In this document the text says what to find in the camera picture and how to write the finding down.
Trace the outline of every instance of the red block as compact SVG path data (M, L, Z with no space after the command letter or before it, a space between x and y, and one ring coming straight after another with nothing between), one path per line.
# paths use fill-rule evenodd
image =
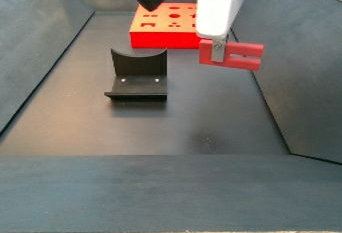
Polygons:
M227 42L223 62L210 61L212 40L202 39L198 44L198 63L236 69L259 70L263 45Z
M196 4L162 3L154 11L137 7L129 35L133 48L198 48Z

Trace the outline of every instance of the black table surface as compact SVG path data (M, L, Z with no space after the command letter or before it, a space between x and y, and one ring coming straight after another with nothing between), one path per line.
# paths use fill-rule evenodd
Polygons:
M252 74L168 50L166 102L112 102L130 13L96 13L0 139L1 156L287 154Z

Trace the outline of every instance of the screw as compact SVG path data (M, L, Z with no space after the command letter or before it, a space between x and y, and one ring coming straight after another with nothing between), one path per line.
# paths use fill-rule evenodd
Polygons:
M219 49L221 47L221 42L220 41L214 41L213 42L213 48Z

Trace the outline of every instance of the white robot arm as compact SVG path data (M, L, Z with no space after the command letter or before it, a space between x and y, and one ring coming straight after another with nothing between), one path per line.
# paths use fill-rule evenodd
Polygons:
M227 34L241 3L243 0L197 0L196 31L198 37L212 39L212 61L224 59Z

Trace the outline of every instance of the black bracket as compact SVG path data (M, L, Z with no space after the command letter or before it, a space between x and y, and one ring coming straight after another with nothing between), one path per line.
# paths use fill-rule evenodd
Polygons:
M110 99L166 99L166 50L148 57L132 57L110 50L114 68Z

